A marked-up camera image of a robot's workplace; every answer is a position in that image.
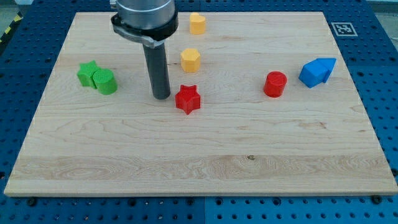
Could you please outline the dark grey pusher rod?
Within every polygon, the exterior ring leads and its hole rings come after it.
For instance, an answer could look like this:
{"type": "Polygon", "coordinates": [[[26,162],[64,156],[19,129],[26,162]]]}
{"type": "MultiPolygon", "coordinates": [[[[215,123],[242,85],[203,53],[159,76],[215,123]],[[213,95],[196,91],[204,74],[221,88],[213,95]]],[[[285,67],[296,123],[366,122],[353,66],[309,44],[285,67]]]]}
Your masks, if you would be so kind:
{"type": "Polygon", "coordinates": [[[143,49],[152,94],[154,98],[158,100],[165,100],[170,96],[170,82],[165,45],[161,44],[155,48],[143,45],[143,49]]]}

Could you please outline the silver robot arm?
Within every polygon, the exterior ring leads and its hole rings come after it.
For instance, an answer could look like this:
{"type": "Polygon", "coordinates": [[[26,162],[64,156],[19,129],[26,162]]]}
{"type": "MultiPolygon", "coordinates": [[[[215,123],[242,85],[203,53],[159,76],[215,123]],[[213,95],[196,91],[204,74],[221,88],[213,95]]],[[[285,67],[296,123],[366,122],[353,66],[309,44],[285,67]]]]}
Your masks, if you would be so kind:
{"type": "Polygon", "coordinates": [[[154,98],[168,98],[170,83],[164,42],[178,28],[175,1],[114,0],[109,3],[117,10],[111,18],[113,31],[143,46],[154,98]]]}

